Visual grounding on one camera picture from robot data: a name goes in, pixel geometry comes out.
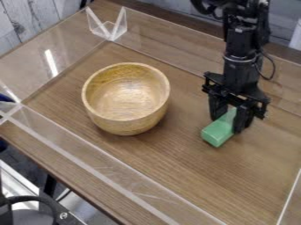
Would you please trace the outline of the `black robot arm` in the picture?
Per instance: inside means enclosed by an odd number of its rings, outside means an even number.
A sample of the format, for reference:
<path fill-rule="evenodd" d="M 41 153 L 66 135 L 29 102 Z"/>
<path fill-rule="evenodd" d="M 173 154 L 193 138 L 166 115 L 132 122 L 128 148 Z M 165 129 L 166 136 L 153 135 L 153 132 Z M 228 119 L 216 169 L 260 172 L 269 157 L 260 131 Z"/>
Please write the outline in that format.
<path fill-rule="evenodd" d="M 269 0 L 190 0 L 197 11 L 223 21 L 224 71 L 205 73 L 202 90 L 209 94 L 211 118 L 237 108 L 232 129 L 241 133 L 253 119 L 264 119 L 271 99 L 259 87 L 269 43 Z"/>

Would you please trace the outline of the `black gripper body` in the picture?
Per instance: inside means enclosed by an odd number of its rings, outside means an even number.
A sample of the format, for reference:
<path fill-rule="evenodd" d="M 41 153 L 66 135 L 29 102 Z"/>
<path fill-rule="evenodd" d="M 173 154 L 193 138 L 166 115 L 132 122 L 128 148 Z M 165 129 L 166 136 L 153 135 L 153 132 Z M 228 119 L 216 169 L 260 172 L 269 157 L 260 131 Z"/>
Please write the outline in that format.
<path fill-rule="evenodd" d="M 257 62 L 263 62 L 261 57 L 249 60 L 224 57 L 224 72 L 221 74 L 208 71 L 202 91 L 211 96 L 221 96 L 228 100 L 229 105 L 255 106 L 255 115 L 264 119 L 268 112 L 271 99 L 259 88 L 260 73 Z"/>

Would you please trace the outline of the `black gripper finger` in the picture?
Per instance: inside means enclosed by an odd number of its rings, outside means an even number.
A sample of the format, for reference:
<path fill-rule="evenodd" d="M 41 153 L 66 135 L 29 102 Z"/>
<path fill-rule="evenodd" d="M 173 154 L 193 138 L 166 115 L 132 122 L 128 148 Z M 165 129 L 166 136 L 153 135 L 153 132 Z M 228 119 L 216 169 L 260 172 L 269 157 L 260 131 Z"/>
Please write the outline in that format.
<path fill-rule="evenodd" d="M 255 119 L 255 106 L 241 105 L 233 121 L 233 132 L 240 134 L 252 124 Z"/>
<path fill-rule="evenodd" d="M 212 120 L 217 120 L 229 110 L 228 100 L 221 96 L 209 96 L 209 113 Z"/>

